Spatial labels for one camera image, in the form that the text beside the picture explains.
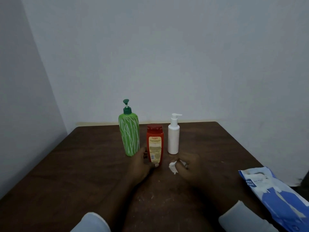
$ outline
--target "green pump bottle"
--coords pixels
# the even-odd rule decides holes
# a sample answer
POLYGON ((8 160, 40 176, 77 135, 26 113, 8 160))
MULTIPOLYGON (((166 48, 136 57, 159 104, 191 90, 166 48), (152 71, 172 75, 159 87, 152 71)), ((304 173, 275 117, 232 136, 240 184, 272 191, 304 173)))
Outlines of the green pump bottle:
POLYGON ((136 114, 128 106, 129 99, 125 99, 126 107, 118 118, 123 145, 127 156, 133 156, 139 149, 139 123, 136 114))

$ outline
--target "red bottle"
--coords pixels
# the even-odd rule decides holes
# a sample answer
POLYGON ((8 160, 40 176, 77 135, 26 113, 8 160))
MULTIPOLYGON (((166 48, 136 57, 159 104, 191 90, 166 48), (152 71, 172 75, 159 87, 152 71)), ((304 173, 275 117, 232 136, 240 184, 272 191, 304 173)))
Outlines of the red bottle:
POLYGON ((150 162, 157 162, 159 165, 163 159, 164 133, 162 125, 149 124, 147 126, 147 151, 150 162))

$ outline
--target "bottle label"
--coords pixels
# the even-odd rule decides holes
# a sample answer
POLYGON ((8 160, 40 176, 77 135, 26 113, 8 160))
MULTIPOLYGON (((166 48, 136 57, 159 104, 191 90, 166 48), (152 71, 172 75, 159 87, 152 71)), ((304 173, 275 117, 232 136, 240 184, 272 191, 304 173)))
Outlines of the bottle label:
POLYGON ((152 162, 160 162, 162 150, 161 137, 149 137, 149 154, 152 162))

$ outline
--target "wooden table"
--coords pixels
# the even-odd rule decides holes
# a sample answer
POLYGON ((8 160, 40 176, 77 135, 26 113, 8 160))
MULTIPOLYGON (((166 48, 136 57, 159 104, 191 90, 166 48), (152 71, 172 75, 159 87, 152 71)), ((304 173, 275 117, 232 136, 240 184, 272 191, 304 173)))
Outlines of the wooden table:
MULTIPOLYGON (((200 154, 231 197, 272 223, 237 172, 262 165, 217 122, 180 127, 180 151, 200 154)), ((210 224, 221 231, 211 203, 169 170, 167 128, 163 124, 162 166, 133 193, 122 231, 212 231, 210 224)), ((145 143, 146 125, 140 135, 145 143)), ((70 231, 112 189, 129 160, 118 126, 76 128, 1 199, 0 231, 70 231)))

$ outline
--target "blue and white package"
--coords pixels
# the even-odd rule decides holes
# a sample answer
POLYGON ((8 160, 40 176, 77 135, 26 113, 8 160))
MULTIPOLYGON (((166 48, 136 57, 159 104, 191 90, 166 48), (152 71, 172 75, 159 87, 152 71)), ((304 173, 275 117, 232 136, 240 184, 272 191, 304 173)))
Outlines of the blue and white package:
POLYGON ((309 202, 267 167, 239 170, 272 218, 289 232, 309 231, 309 202))

